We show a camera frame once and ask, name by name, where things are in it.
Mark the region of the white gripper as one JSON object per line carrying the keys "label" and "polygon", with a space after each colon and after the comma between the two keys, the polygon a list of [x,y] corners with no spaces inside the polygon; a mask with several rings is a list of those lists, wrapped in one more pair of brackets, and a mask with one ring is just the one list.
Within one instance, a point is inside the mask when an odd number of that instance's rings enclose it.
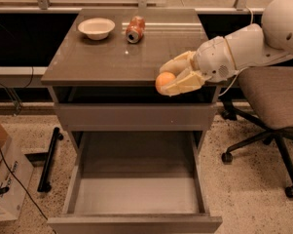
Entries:
{"label": "white gripper", "polygon": [[166,62],[160,72],[179,74],[163,86],[164,96],[177,96],[200,89],[206,81],[218,83],[237,74],[234,58],[227,40],[215,37]]}

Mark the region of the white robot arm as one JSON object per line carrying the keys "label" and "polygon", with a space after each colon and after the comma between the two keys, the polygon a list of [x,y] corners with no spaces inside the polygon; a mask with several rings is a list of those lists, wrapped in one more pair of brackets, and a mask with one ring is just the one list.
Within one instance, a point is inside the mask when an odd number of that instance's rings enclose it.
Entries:
{"label": "white robot arm", "polygon": [[160,68],[157,91],[177,96],[219,83],[249,67],[268,66],[293,59],[293,0],[274,0],[261,22],[202,43]]}

